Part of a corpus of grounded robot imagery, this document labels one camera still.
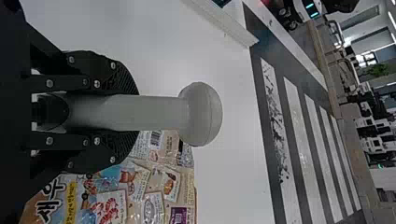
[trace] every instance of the black metal bracket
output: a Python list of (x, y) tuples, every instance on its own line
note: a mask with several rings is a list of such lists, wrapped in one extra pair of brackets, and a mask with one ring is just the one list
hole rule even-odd
[[(17, 0), (0, 2), (0, 162), (9, 202), (0, 222), (18, 217), (26, 201), (63, 171), (95, 173), (121, 163), (139, 132), (77, 129), (64, 133), (35, 132), (62, 123), (67, 105), (55, 96), (32, 103), (32, 93), (139, 94), (131, 73), (121, 63), (92, 51), (63, 52), (26, 22)], [(32, 69), (40, 75), (32, 75)], [(31, 150), (39, 150), (31, 156)]]

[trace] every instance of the screw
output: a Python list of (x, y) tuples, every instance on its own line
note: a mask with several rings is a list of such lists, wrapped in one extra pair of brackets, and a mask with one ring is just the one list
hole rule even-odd
[(93, 139), (93, 143), (94, 143), (96, 146), (99, 146), (99, 145), (100, 145), (100, 137), (95, 137), (95, 138)]
[(72, 161), (70, 161), (69, 163), (67, 163), (67, 168), (69, 168), (69, 169), (71, 169), (71, 168), (73, 168), (73, 162)]
[(93, 82), (93, 86), (94, 86), (96, 89), (100, 88), (100, 81), (99, 81), (99, 80), (95, 80), (95, 81)]
[(74, 62), (75, 62), (74, 57), (73, 57), (73, 56), (70, 56), (70, 57), (69, 57), (69, 63), (74, 63)]
[(46, 86), (47, 86), (48, 88), (52, 88), (52, 87), (53, 87), (53, 81), (52, 81), (51, 79), (47, 79), (47, 81), (46, 81)]
[(53, 137), (48, 137), (47, 140), (46, 140), (46, 144), (47, 144), (47, 146), (52, 145), (53, 144)]

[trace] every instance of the rounded white cap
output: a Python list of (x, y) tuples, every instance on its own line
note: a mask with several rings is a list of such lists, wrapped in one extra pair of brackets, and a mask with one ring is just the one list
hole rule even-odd
[(218, 93), (203, 82), (194, 82), (178, 97), (188, 101), (190, 113), (187, 128), (179, 130), (181, 140), (194, 147), (212, 142), (220, 131), (223, 116)]

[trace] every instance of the white cylindrical tool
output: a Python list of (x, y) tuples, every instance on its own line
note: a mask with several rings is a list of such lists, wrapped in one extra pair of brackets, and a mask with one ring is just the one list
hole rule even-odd
[(219, 95), (202, 82), (190, 84), (178, 97), (72, 94), (62, 97), (70, 109), (64, 123), (66, 129), (178, 130), (184, 142), (201, 147), (217, 136), (222, 123)]

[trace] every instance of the snack package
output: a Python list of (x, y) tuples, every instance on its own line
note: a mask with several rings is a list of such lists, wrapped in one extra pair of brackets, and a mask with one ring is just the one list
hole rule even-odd
[(20, 223), (74, 223), (74, 216), (66, 216), (65, 208), (75, 214), (76, 175), (58, 175), (40, 190), (24, 207)]
[(126, 222), (126, 195), (125, 190), (110, 191), (90, 195), (82, 199), (78, 206), (76, 223), (112, 223), (123, 224)]
[(25, 205), (20, 223), (195, 224), (193, 165), (177, 132), (141, 132), (123, 163), (56, 177)]
[(191, 146), (176, 131), (140, 132), (130, 155), (133, 159), (193, 168)]
[[(185, 167), (172, 167), (160, 165), (150, 161), (134, 161), (136, 164), (151, 170), (147, 192), (163, 194), (165, 207), (165, 223), (189, 223), (196, 221), (196, 193), (194, 186), (194, 171)], [(169, 189), (169, 179), (174, 181), (174, 188)]]

